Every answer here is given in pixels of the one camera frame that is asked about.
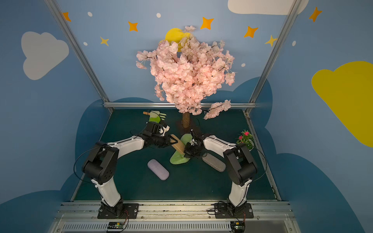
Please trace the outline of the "tan eyeglass case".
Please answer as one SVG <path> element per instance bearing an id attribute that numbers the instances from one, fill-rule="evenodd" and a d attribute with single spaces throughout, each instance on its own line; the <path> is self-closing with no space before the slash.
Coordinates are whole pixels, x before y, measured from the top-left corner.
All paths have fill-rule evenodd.
<path id="1" fill-rule="evenodd" d="M 181 155 L 185 155 L 185 144 L 179 139 L 178 143 L 175 145 L 172 145 L 172 147 L 178 151 Z"/>

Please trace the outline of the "green grey microfiber cloth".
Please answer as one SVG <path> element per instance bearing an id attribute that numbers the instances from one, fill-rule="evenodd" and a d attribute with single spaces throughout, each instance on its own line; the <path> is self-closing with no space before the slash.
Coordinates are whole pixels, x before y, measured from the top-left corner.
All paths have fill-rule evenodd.
<path id="1" fill-rule="evenodd" d="M 192 136 L 191 134 L 184 134 L 180 140 L 186 145 L 188 142 L 191 142 Z M 187 163 L 189 160 L 190 158 L 186 158 L 185 155 L 181 155 L 178 151 L 175 151 L 170 158 L 170 163 L 173 165 L 179 165 Z"/>

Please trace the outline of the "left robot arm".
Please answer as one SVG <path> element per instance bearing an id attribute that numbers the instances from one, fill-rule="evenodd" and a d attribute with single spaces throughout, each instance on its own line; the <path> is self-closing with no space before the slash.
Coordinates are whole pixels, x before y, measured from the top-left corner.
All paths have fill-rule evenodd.
<path id="1" fill-rule="evenodd" d="M 89 155 L 82 165 L 82 172 L 99 191 L 104 207 L 119 209 L 123 204 L 114 182 L 118 160 L 151 145 L 165 148 L 177 144 L 178 138 L 169 134 L 169 129 L 165 123 L 148 122 L 137 135 L 116 142 L 99 141 L 88 150 Z"/>

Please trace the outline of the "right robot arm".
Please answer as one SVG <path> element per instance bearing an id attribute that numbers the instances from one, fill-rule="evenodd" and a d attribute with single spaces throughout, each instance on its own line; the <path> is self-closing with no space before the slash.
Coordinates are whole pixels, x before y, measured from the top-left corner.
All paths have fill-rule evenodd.
<path id="1" fill-rule="evenodd" d="M 212 151 L 224 158 L 224 163 L 232 181 L 228 203 L 233 208 L 243 207 L 246 202 L 248 188 L 258 173 L 258 166 L 251 152 L 244 143 L 228 143 L 214 135 L 197 134 L 190 131 L 192 140 L 185 146 L 185 157 L 203 158 L 203 151 Z"/>

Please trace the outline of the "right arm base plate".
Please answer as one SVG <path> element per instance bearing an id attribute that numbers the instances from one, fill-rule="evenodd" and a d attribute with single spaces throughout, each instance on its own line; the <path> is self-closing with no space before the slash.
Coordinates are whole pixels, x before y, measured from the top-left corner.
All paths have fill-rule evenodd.
<path id="1" fill-rule="evenodd" d="M 237 218 L 237 219 L 252 219 L 254 211 L 250 203 L 234 207 L 231 203 L 218 202 L 213 205 L 215 218 Z"/>

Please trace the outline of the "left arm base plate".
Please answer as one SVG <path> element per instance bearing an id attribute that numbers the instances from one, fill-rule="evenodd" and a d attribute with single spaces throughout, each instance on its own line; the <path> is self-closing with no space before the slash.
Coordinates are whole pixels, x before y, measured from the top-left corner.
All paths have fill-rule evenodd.
<path id="1" fill-rule="evenodd" d="M 101 203 L 97 219 L 136 219 L 139 212 L 138 203 L 121 203 L 110 207 Z"/>

